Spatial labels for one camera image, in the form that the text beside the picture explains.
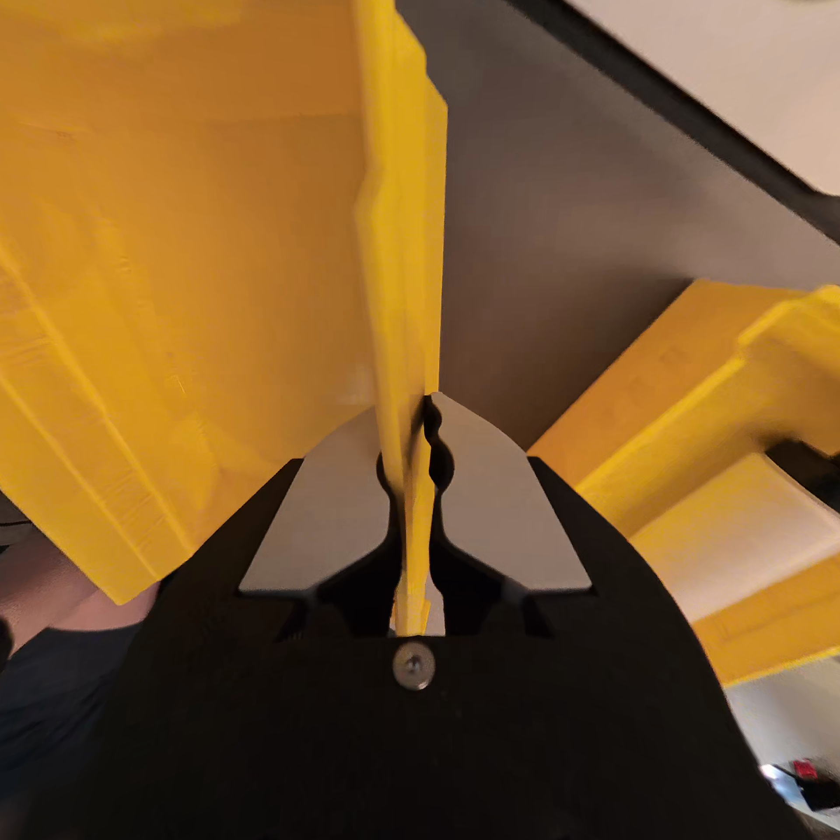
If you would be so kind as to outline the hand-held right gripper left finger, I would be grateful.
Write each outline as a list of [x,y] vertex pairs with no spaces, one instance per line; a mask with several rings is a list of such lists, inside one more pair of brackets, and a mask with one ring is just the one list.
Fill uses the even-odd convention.
[[372,595],[390,604],[403,571],[403,528],[381,460],[372,407],[309,451],[240,583],[241,595],[311,605]]

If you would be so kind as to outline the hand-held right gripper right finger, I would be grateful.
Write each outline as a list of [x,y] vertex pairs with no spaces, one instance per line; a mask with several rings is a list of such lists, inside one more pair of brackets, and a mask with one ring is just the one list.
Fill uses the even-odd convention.
[[442,392],[427,396],[429,474],[444,544],[516,595],[592,588],[524,450]]

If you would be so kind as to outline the yellow plastic bin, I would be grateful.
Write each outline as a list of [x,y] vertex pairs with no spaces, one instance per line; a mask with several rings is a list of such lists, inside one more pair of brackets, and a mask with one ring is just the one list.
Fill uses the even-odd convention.
[[422,627],[446,132],[394,2],[2,2],[2,492],[114,602],[374,406]]
[[[531,447],[631,542],[746,455],[839,449],[839,292],[698,280]],[[691,623],[724,686],[838,654],[838,553]]]

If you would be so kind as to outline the white plastic bottle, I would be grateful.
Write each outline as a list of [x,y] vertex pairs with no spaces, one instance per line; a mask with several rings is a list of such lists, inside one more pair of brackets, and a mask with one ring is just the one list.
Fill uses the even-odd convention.
[[753,453],[631,542],[689,623],[697,623],[837,554],[839,513],[764,453]]

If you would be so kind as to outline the black bottle lid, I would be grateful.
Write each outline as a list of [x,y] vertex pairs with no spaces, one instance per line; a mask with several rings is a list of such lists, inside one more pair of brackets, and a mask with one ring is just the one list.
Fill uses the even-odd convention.
[[839,512],[839,453],[826,455],[801,440],[786,439],[764,454],[814,498]]

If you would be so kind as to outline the person's left forearm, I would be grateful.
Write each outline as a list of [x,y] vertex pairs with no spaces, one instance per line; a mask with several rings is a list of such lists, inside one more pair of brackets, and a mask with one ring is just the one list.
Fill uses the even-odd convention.
[[97,633],[131,627],[149,614],[157,581],[118,604],[39,531],[11,545],[1,560],[1,617],[7,657],[46,629]]

